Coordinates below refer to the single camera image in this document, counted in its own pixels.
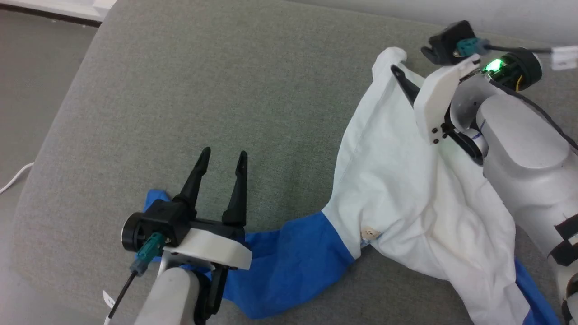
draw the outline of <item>black cable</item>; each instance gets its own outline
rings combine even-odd
[[[526,104],[530,104],[535,110],[538,111],[538,113],[540,113],[546,119],[546,121],[548,121],[548,123],[550,123],[550,125],[552,125],[552,127],[556,130],[556,132],[558,132],[558,134],[560,134],[560,136],[562,136],[575,150],[578,151],[578,145],[576,144],[576,141],[574,141],[571,137],[567,136],[566,133],[564,133],[564,131],[562,130],[562,128],[560,126],[558,126],[558,124],[556,124],[556,122],[554,122],[552,117],[550,115],[548,115],[548,113],[546,113],[546,111],[543,110],[540,106],[538,106],[538,104],[532,102],[526,96],[524,96],[524,95],[522,95],[516,91],[513,91],[512,89],[510,89],[510,88],[508,88],[508,87],[506,87],[500,83],[497,83],[494,80],[490,80],[490,83],[492,85],[494,85],[495,87],[500,88],[508,95],[512,95],[518,99],[523,100],[524,102],[526,102]]]
[[[110,310],[109,319],[111,319],[112,316],[114,316],[114,313],[116,312],[116,309],[118,308],[118,305],[120,305],[120,301],[123,299],[124,294],[127,293],[128,287],[131,285],[132,281],[135,279],[137,274],[138,273],[136,271],[133,271],[131,273],[131,276],[128,277],[128,280],[124,284],[123,289],[120,290],[120,294],[118,295],[118,298],[116,299],[116,302],[114,303],[114,306],[112,306],[112,309]]]
[[[530,51],[532,53],[543,53],[543,54],[550,54],[552,53],[552,48],[544,48],[544,49],[523,49],[520,47],[503,47],[503,46],[496,46],[492,44],[484,45],[486,50],[495,50],[495,51],[502,51],[502,52],[521,52],[521,51]]]

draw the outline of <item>white baseboard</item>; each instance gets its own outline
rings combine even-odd
[[[74,0],[0,0],[0,3],[102,21],[116,0],[95,0],[91,4],[74,3]]]

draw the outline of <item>green light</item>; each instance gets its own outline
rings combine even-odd
[[[497,58],[496,60],[493,60],[488,65],[486,65],[486,67],[484,68],[484,71],[496,72],[496,71],[500,70],[503,65],[504,65],[504,62],[502,62],[502,60]]]

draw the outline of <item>white label tag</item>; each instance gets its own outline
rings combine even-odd
[[[108,305],[109,308],[112,308],[114,306],[114,299],[112,299],[111,296],[108,295],[108,293],[106,293],[106,291],[102,291],[102,298],[105,299],[105,303],[106,305]]]
[[[552,70],[575,69],[578,67],[578,46],[552,48]]]

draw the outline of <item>white fabric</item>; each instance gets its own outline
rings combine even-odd
[[[396,64],[421,85],[423,78],[400,64],[405,58],[396,47],[378,56],[344,133],[323,212],[354,258],[360,231],[370,227],[381,233],[370,241],[381,254],[449,280],[474,323],[522,324],[529,305],[515,284],[514,221],[451,139],[430,146],[419,136],[390,70]]]

